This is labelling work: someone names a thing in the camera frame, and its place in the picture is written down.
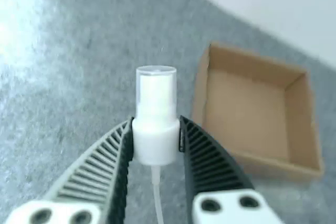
floor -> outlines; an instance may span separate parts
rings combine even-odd
[[[0,222],[39,198],[95,140],[135,112],[135,69],[177,67],[190,116],[212,40],[307,68],[326,174],[307,185],[254,179],[285,223],[336,223],[336,72],[206,0],[0,0]],[[150,170],[129,171],[125,223],[156,223]],[[184,168],[165,167],[166,223],[186,223]]]
[[[210,0],[336,69],[333,0]]]

white spray nozzle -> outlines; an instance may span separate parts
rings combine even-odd
[[[136,70],[137,118],[171,121],[176,118],[176,69],[143,66]]]

cardboard box flap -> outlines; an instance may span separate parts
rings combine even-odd
[[[201,57],[195,81],[192,120],[199,125],[202,125],[203,112],[206,104],[208,66],[209,49],[207,49]]]
[[[210,66],[242,77],[286,87],[294,82],[304,70],[278,63],[267,57],[259,57],[240,49],[229,49],[212,43],[209,48]]]

open cardboard box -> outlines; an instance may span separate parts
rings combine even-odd
[[[323,174],[305,70],[211,44],[196,77],[193,120],[252,174]]]

